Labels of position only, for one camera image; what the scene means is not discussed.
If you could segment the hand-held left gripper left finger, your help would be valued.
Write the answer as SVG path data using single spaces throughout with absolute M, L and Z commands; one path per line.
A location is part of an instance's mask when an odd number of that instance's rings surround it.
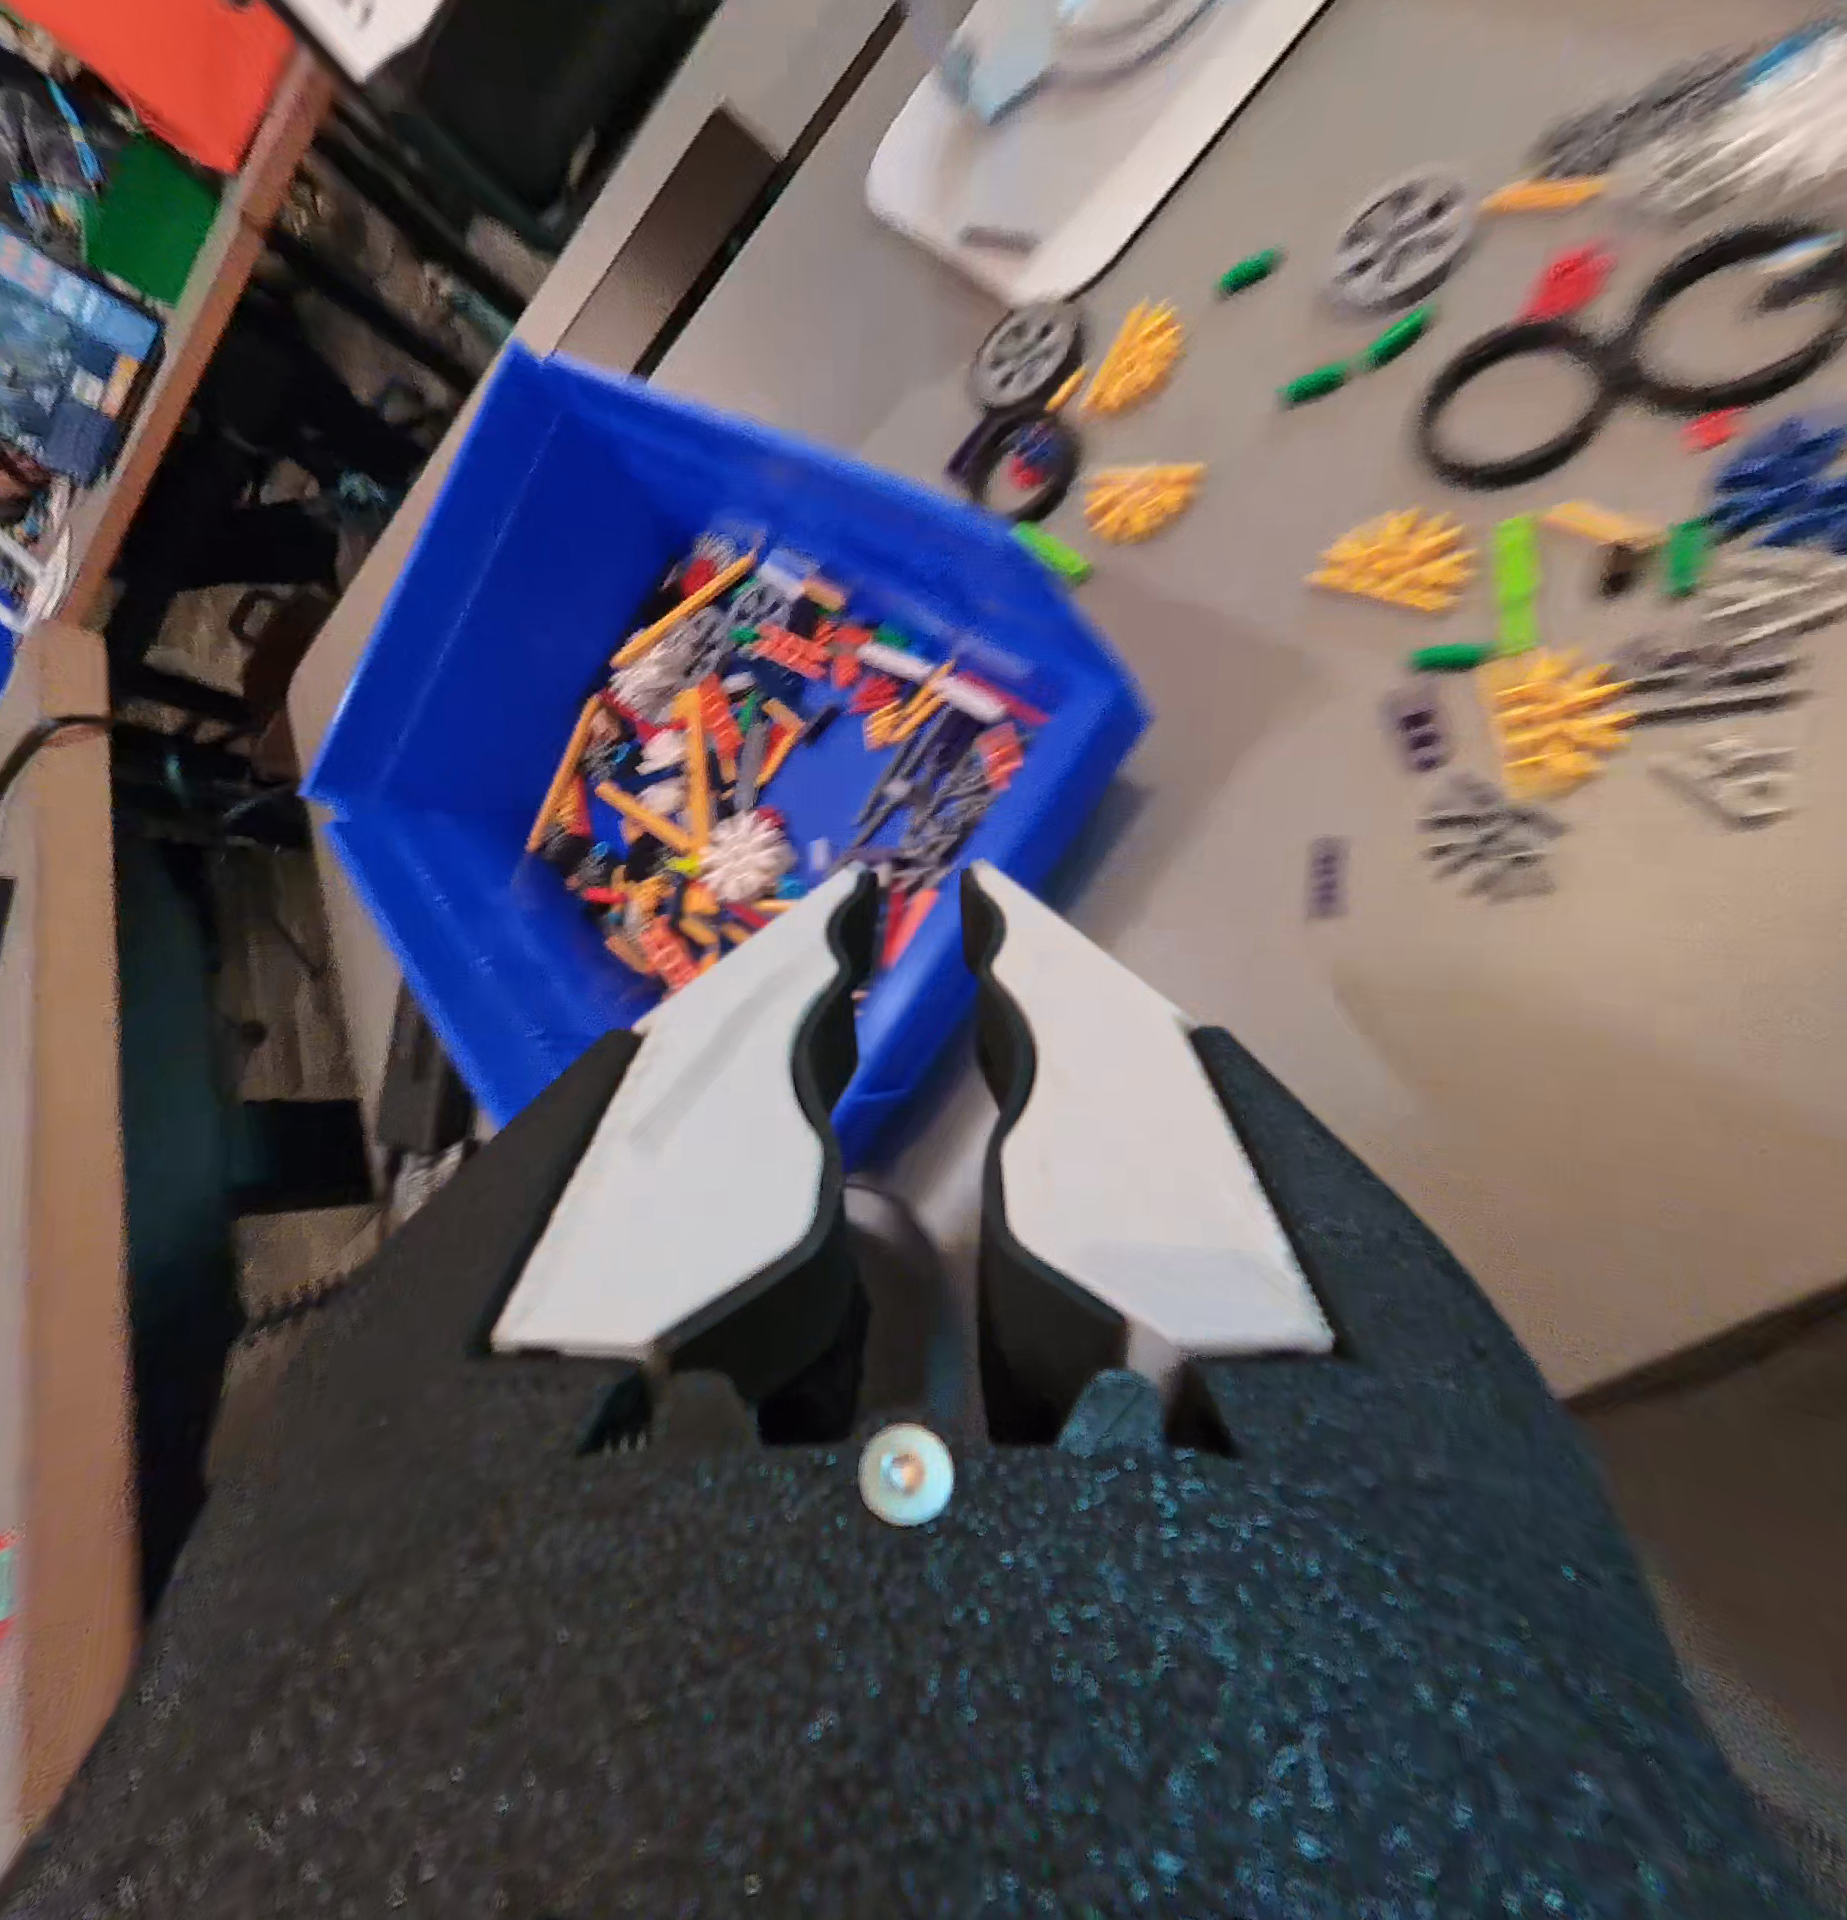
M 873 871 L 839 868 L 633 1023 L 493 1351 L 649 1362 L 813 1257 L 879 915 Z

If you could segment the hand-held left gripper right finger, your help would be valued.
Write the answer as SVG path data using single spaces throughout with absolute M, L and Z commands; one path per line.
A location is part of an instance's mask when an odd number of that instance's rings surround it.
M 1013 1368 L 1322 1357 L 1336 1334 L 1191 1020 L 986 858 L 962 874 L 978 1057 L 980 1305 Z

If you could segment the pile of colourful toy pieces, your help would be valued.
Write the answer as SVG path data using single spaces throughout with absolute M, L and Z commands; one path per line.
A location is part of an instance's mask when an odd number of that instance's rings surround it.
M 525 857 L 664 996 L 858 866 L 875 982 L 1052 718 L 976 636 L 717 516 L 583 692 Z

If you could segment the blue plastic bin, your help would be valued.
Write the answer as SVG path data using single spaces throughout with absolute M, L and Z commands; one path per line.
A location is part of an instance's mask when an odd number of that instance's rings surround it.
M 520 1116 L 653 1005 L 525 835 L 583 696 L 709 532 L 804 559 L 1026 706 L 969 852 L 1039 891 L 1145 732 L 1126 661 L 993 516 L 643 379 L 511 345 L 304 795 L 478 1108 Z

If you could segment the grey stacked connector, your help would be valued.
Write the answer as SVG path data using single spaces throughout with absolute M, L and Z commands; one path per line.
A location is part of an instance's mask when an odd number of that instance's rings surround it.
M 1518 801 L 1481 775 L 1455 773 L 1431 795 L 1416 831 L 1436 874 L 1464 876 L 1470 896 L 1501 901 L 1556 891 L 1556 844 L 1567 829 L 1542 803 Z

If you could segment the yellow connector with clear connector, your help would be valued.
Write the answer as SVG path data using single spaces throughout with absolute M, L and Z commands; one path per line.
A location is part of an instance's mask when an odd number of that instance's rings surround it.
M 1098 466 L 1083 482 L 1083 524 L 1110 544 L 1153 540 L 1196 503 L 1204 475 L 1204 462 Z

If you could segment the black rubber tire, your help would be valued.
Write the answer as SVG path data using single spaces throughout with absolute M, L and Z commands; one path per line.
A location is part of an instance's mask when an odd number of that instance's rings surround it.
M 1652 346 L 1653 332 L 1678 299 L 1715 277 L 1767 267 L 1785 253 L 1802 253 L 1802 259 L 1765 284 L 1759 311 L 1773 312 L 1813 303 L 1819 311 L 1819 325 L 1807 341 L 1779 359 L 1730 375 L 1687 379 L 1659 364 Z M 1847 231 L 1797 219 L 1727 226 L 1678 253 L 1639 296 L 1624 334 L 1631 396 L 1680 420 L 1749 408 L 1782 396 L 1819 373 L 1844 346 Z
M 1473 458 L 1455 450 L 1444 433 L 1458 396 L 1487 373 L 1512 359 L 1561 359 L 1582 375 L 1586 405 L 1571 426 L 1547 442 L 1496 458 Z M 1505 492 L 1575 461 L 1604 426 L 1615 403 L 1625 393 L 1629 375 L 1612 352 L 1582 328 L 1566 318 L 1512 321 L 1492 328 L 1466 345 L 1424 390 L 1413 447 L 1426 469 L 1446 487 L 1464 492 Z

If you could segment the grey wheel with black tire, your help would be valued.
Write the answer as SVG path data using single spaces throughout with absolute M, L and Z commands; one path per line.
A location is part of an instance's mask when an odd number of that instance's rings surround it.
M 1076 299 L 1008 311 L 983 336 L 963 375 L 972 407 L 1008 413 L 1040 407 L 1085 357 L 1085 312 Z

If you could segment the grey wheel hub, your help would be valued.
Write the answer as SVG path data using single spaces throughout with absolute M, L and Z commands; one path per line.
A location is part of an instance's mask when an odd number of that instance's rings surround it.
M 1341 229 L 1325 299 L 1354 314 L 1390 314 L 1428 298 L 1472 250 L 1476 196 L 1444 164 L 1390 180 Z

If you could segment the white tray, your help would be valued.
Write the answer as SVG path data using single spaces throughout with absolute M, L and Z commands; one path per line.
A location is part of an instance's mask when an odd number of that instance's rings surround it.
M 1325 13 L 1212 2 L 1125 79 L 1060 83 L 1054 4 L 902 4 L 927 73 L 866 175 L 885 226 L 1003 307 L 1062 299 L 1100 277 Z

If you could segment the red fan connector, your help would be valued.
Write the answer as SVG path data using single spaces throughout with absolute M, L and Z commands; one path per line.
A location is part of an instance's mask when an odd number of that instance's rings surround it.
M 1615 253 L 1582 244 L 1556 253 L 1527 286 L 1518 324 L 1564 324 L 1582 318 L 1602 296 L 1615 267 Z

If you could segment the blue printed box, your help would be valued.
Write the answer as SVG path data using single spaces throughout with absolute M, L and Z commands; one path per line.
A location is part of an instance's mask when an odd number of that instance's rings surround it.
M 0 222 L 0 443 L 89 487 L 163 357 L 163 324 Z

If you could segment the green box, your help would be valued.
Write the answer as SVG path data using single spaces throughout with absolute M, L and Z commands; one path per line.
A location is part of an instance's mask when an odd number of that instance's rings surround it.
M 220 196 L 220 177 L 149 132 L 129 135 L 86 214 L 87 267 L 138 299 L 174 308 L 210 238 Z

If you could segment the small dark grey snowflake connector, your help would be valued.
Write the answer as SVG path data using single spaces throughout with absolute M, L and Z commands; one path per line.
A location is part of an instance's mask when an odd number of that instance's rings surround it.
M 1601 103 L 1554 122 L 1532 147 L 1529 180 L 1586 180 L 1606 175 L 1631 146 L 1635 113 L 1621 103 Z

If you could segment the white snowflake connector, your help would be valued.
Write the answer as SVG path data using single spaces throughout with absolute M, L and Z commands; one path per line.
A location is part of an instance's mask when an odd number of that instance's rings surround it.
M 1847 182 L 1847 38 L 1819 41 L 1710 127 L 1693 193 L 1776 204 Z

